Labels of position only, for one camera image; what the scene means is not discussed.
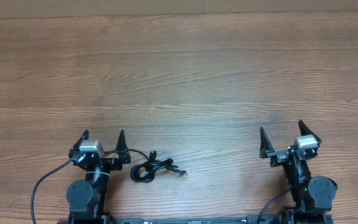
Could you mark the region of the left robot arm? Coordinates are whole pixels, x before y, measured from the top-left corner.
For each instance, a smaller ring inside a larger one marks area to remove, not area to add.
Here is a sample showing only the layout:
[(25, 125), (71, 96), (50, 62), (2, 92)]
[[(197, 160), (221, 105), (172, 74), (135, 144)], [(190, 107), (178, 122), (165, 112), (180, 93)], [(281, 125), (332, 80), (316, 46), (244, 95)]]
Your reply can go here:
[(91, 140), (86, 130), (69, 150), (70, 161), (85, 171), (85, 178), (73, 182), (67, 189), (68, 223), (116, 223), (105, 206), (110, 172), (122, 170), (123, 164), (131, 162), (124, 130), (119, 133), (116, 149), (116, 158), (105, 157), (101, 143)]

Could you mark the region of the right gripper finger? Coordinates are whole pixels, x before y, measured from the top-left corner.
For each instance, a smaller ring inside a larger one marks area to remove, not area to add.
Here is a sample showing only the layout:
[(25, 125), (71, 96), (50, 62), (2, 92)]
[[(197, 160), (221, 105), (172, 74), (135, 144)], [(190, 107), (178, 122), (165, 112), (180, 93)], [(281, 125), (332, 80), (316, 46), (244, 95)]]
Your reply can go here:
[(298, 126), (302, 136), (313, 135), (318, 144), (322, 143), (322, 140), (314, 132), (312, 132), (301, 119), (298, 121)]
[(259, 157), (261, 159), (265, 159), (270, 157), (271, 153), (275, 152), (269, 138), (267, 137), (267, 133), (263, 126), (260, 127), (260, 152)]

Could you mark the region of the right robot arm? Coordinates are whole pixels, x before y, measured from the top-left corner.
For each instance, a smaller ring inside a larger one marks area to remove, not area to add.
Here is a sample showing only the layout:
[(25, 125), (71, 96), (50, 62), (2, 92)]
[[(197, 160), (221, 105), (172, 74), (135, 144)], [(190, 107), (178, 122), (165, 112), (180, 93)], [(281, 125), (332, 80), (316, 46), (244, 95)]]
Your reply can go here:
[[(256, 223), (332, 223), (331, 211), (337, 183), (325, 176), (312, 176), (308, 160), (318, 155), (322, 140), (302, 121), (298, 121), (301, 136), (287, 149), (276, 151), (264, 127), (260, 128), (261, 159), (269, 159), (271, 167), (283, 167), (288, 188), (271, 199), (259, 212)], [(292, 207), (283, 207), (277, 215), (265, 211), (287, 193), (293, 199)]]

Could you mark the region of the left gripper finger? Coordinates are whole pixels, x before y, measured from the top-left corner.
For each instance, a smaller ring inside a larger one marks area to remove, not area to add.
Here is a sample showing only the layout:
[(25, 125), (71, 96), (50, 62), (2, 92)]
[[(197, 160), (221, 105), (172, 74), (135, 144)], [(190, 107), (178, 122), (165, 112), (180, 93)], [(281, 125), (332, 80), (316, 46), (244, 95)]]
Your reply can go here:
[(124, 133), (123, 129), (120, 130), (115, 151), (116, 151), (116, 154), (118, 155), (119, 160), (123, 164), (131, 163), (131, 155), (129, 153), (129, 149), (126, 144), (126, 138), (125, 138), (125, 133)]
[(81, 137), (79, 138), (79, 140), (77, 140), (77, 142), (73, 145), (73, 147), (69, 150), (69, 156), (74, 155), (75, 152), (80, 150), (80, 145), (84, 140), (88, 140), (89, 139), (89, 131), (86, 129), (83, 134), (81, 135)]

